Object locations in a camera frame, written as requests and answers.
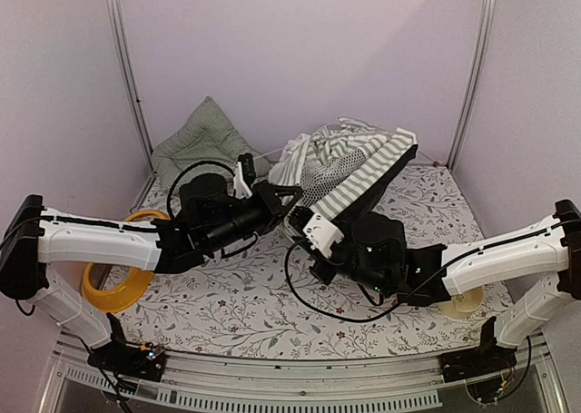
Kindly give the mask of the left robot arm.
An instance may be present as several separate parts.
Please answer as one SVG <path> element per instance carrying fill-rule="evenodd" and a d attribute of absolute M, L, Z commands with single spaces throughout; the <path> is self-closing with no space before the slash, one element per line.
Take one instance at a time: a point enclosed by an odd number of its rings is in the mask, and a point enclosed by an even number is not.
<path fill-rule="evenodd" d="M 89 262 L 133 267 L 155 274 L 181 274 L 226 247 L 275 229 L 302 195 L 298 186 L 261 181 L 250 195 L 230 196 L 216 173 L 180 189 L 181 209 L 168 219 L 109 221 L 46 208 L 40 195 L 25 198 L 1 243 L 1 292 L 27 300 L 58 325 L 98 349 L 116 371 L 135 362 L 120 323 L 97 310 L 58 275 L 53 262 Z"/>

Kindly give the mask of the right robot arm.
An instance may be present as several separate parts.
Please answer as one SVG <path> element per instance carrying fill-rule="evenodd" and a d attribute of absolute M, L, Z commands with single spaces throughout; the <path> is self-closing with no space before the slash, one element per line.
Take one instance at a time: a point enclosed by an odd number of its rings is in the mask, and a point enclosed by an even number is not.
<path fill-rule="evenodd" d="M 488 373 L 532 331 L 580 297 L 580 210 L 556 203 L 553 214 L 523 229 L 482 241 L 410 249 L 404 225 L 369 212 L 339 225 L 315 213 L 302 228 L 322 259 L 313 275 L 330 283 L 340 274 L 392 299 L 429 306 L 469 290 L 527 275 L 545 278 L 493 324 L 493 338 L 469 354 L 469 365 Z"/>

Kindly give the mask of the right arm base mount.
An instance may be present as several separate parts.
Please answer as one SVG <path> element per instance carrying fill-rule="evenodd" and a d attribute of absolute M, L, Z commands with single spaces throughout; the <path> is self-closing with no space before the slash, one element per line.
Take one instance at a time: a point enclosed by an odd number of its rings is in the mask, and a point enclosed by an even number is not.
<path fill-rule="evenodd" d="M 516 348 L 503 348 L 497 344 L 491 317 L 481 327 L 479 345 L 474 348 L 452 351 L 438 356 L 441 375 L 446 383 L 471 379 L 516 366 Z"/>

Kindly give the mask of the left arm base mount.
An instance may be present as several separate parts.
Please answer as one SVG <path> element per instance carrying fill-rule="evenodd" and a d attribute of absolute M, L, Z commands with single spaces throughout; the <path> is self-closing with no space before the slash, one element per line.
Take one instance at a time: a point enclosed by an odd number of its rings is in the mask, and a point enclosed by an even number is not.
<path fill-rule="evenodd" d="M 167 360 L 164 345 L 146 342 L 131 346 L 126 341 L 121 322 L 111 313 L 106 313 L 106 317 L 112 330 L 109 341 L 99 348 L 89 348 L 87 363 L 111 371 L 115 376 L 160 382 Z"/>

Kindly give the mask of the green striped pet tent fabric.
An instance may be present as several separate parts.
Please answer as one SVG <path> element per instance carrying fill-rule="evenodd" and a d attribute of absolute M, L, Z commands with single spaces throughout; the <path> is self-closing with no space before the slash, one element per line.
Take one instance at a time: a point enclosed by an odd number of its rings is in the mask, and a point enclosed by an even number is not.
<path fill-rule="evenodd" d="M 299 206 L 333 220 L 372 185 L 415 157 L 418 141 L 411 131 L 386 131 L 362 120 L 340 117 L 317 131 L 288 141 L 269 171 L 276 185 L 299 186 Z"/>

